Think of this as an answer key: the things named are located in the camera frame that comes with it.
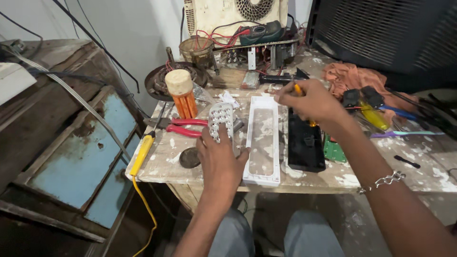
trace multimeter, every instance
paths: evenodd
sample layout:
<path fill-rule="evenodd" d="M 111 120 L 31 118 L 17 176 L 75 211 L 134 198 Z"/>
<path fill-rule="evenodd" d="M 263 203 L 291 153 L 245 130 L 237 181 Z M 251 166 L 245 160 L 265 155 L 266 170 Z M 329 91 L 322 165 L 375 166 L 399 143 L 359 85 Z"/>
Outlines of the multimeter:
<path fill-rule="evenodd" d="M 249 34 L 239 36 L 239 42 L 242 46 L 277 41 L 282 37 L 285 30 L 285 28 L 281 27 L 279 21 L 272 21 L 251 27 L 242 27 L 240 31 L 246 29 L 249 29 Z"/>

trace left hand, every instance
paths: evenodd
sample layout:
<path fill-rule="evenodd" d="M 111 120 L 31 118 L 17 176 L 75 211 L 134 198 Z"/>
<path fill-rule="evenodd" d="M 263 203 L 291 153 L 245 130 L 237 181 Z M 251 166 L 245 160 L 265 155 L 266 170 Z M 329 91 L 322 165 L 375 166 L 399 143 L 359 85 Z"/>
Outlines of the left hand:
<path fill-rule="evenodd" d="M 221 203 L 228 210 L 241 182 L 250 148 L 235 158 L 225 123 L 219 125 L 218 132 L 219 144 L 213 140 L 208 128 L 203 129 L 197 140 L 198 159 L 203 169 L 202 197 L 214 204 Z"/>

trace white wall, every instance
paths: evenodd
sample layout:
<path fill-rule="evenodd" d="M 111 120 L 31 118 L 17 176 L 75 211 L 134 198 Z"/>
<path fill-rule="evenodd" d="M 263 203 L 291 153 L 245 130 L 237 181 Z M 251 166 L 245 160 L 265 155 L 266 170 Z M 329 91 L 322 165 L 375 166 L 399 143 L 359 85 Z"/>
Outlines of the white wall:
<path fill-rule="evenodd" d="M 76 38 L 71 19 L 51 0 L 1 0 L 1 11 L 44 39 Z M 151 114 L 157 101 L 144 88 L 146 75 L 167 60 L 165 47 L 179 57 L 181 14 L 184 0 L 80 0 L 85 14 L 107 50 L 138 80 L 121 70 L 136 101 Z M 289 13 L 302 23 L 308 20 L 312 0 L 289 0 Z M 97 38 L 77 0 L 67 0 L 70 12 Z M 88 38 L 79 29 L 80 38 Z M 37 40 L 0 16 L 0 39 Z M 188 38 L 184 22 L 183 40 Z"/>

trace hand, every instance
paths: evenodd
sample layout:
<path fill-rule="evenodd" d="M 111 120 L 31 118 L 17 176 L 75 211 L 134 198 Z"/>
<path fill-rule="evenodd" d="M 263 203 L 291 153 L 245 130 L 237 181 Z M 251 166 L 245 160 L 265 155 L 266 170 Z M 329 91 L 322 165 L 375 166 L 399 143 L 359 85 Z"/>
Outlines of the hand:
<path fill-rule="evenodd" d="M 305 96 L 295 92 L 298 84 Z M 332 134 L 333 125 L 351 119 L 347 111 L 317 79 L 292 81 L 275 95 L 279 104 L 292 107 L 302 120 L 312 119 L 327 133 Z"/>
<path fill-rule="evenodd" d="M 204 128 L 197 140 L 198 159 L 203 169 L 202 198 L 209 198 L 213 204 L 221 203 L 227 211 L 241 182 L 250 148 L 235 158 L 225 123 L 219 125 L 219 138 L 218 144 L 209 134 L 209 129 Z"/>

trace silver bracelet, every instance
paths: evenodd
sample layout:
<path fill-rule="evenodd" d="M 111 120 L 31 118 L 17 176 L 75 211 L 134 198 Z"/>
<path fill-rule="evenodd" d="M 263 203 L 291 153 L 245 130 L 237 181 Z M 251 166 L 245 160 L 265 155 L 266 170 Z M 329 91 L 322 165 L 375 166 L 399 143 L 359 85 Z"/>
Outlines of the silver bracelet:
<path fill-rule="evenodd" d="M 398 181 L 404 179 L 405 177 L 406 177 L 406 174 L 402 174 L 401 171 L 394 171 L 391 176 L 382 177 L 382 178 L 376 180 L 376 182 L 374 182 L 372 184 L 373 186 L 359 187 L 357 189 L 357 193 L 365 194 L 367 191 L 371 191 L 373 188 L 378 188 L 382 184 L 390 185 L 390 184 L 392 184 L 392 182 L 394 182 L 394 181 L 398 182 Z"/>

